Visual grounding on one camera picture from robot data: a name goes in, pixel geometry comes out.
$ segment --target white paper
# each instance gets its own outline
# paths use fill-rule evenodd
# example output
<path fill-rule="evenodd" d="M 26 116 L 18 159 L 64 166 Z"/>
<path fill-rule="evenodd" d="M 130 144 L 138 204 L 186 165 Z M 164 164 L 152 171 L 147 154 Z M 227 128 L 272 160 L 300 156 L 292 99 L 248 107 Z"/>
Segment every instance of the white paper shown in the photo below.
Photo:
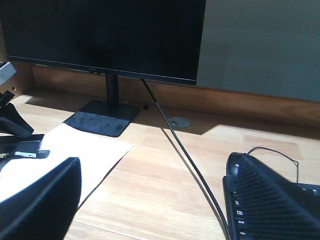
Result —
<path fill-rule="evenodd" d="M 97 187 L 132 145 L 76 130 L 64 123 L 43 138 L 45 159 L 10 160 L 0 171 L 0 202 L 31 185 L 69 157 L 81 163 L 82 188 L 79 205 Z"/>

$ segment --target thin wire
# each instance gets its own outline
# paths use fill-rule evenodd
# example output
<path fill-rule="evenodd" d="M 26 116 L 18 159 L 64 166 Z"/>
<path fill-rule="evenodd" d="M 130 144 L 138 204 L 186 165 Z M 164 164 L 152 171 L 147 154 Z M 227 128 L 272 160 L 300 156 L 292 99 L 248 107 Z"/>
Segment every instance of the thin wire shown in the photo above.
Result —
<path fill-rule="evenodd" d="M 291 157 L 285 155 L 284 153 L 282 153 L 280 151 L 277 151 L 277 150 L 274 150 L 274 149 L 271 149 L 271 148 L 267 148 L 267 147 L 264 147 L 264 146 L 256 146 L 256 147 L 252 148 L 250 151 L 247 152 L 247 155 L 250 155 L 253 151 L 258 150 L 258 149 L 263 149 L 263 150 L 268 150 L 268 151 L 271 151 L 271 152 L 275 152 L 275 153 L 280 154 L 280 155 L 284 156 L 285 158 L 289 159 L 291 162 L 293 162 L 293 164 L 296 167 L 296 183 L 299 182 L 299 162 L 298 161 L 293 160 Z"/>
<path fill-rule="evenodd" d="M 178 138 L 178 136 L 176 135 L 175 131 L 174 131 L 173 128 L 171 127 L 171 124 L 169 123 L 168 118 L 166 117 L 165 113 L 164 113 L 163 110 L 161 109 L 158 101 L 156 100 L 154 94 L 151 92 L 151 90 L 150 90 L 150 88 L 148 87 L 146 81 L 145 81 L 143 78 L 141 78 L 141 80 L 142 80 L 143 84 L 145 85 L 146 89 L 148 90 L 149 94 L 151 95 L 151 97 L 152 97 L 155 105 L 157 106 L 158 110 L 160 111 L 160 113 L 161 113 L 162 117 L 164 118 L 166 124 L 168 125 L 168 127 L 169 127 L 172 135 L 174 136 L 175 140 L 177 141 L 177 143 L 179 144 L 180 148 L 181 148 L 182 151 L 184 152 L 186 158 L 187 158 L 187 159 L 189 160 L 189 162 L 191 163 L 191 165 L 192 165 L 192 167 L 194 168 L 195 172 L 198 174 L 198 176 L 199 176 L 199 178 L 200 178 L 203 186 L 205 187 L 207 193 L 209 194 L 209 196 L 210 196 L 210 198 L 211 198 L 211 200 L 212 200 L 212 202 L 213 202 L 213 204 L 214 204 L 214 206 L 215 206 L 215 208 L 216 208 L 216 210 L 217 210 L 217 212 L 218 212 L 218 214 L 219 214 L 219 217 L 220 217 L 220 219 L 221 219 L 221 221 L 222 221 L 222 224 L 223 224 L 223 227 L 224 227 L 224 230 L 225 230 L 225 233 L 226 233 L 226 235 L 227 235 L 228 240 L 232 240 L 232 239 L 231 239 L 231 235 L 230 235 L 230 231 L 229 231 L 229 228 L 228 228 L 227 220 L 226 220 L 226 218 L 225 218 L 225 216 L 224 216 L 224 213 L 222 212 L 222 210 L 221 210 L 221 208 L 220 208 L 220 206 L 219 206 L 219 204 L 218 204 L 218 201 L 216 200 L 214 194 L 212 193 L 210 187 L 208 186 L 205 178 L 202 176 L 200 170 L 198 169 L 198 167 L 196 166 L 196 164 L 194 163 L 194 161 L 193 161 L 192 158 L 190 157 L 189 153 L 187 152 L 187 150 L 185 149 L 185 147 L 183 146 L 183 144 L 182 144 L 181 141 L 179 140 L 179 138 Z"/>

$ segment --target white wall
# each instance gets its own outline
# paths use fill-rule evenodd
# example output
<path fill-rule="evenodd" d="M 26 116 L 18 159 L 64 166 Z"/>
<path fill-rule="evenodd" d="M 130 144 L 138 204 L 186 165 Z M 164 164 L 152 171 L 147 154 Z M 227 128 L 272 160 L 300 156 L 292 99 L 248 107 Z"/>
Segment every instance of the white wall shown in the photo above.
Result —
<path fill-rule="evenodd" d="M 320 102 L 320 0 L 207 0 L 197 85 Z"/>

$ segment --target wooden desk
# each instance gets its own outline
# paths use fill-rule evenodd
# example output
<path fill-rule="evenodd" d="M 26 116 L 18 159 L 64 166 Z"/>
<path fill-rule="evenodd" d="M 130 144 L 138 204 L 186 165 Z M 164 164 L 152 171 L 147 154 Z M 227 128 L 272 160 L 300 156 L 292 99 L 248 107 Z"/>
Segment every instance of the wooden desk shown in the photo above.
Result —
<path fill-rule="evenodd" d="M 12 103 L 36 134 L 47 133 L 93 97 L 35 89 Z M 225 211 L 222 178 L 231 152 L 255 146 L 300 162 L 300 182 L 320 184 L 319 129 L 164 109 L 191 126 L 177 135 Z M 158 110 L 141 112 L 117 138 L 133 145 L 76 213 L 66 240 L 223 240 L 216 212 Z M 276 153 L 253 154 L 289 180 L 294 165 Z"/>

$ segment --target black monitor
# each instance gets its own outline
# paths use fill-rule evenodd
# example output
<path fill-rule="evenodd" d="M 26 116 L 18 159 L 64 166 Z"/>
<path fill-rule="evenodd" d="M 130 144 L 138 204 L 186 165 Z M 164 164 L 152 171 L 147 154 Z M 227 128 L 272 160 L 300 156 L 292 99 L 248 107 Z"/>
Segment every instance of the black monitor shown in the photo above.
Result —
<path fill-rule="evenodd" d="M 1 0 L 7 58 L 105 74 L 107 101 L 65 122 L 117 137 L 139 108 L 118 76 L 195 85 L 206 0 Z"/>

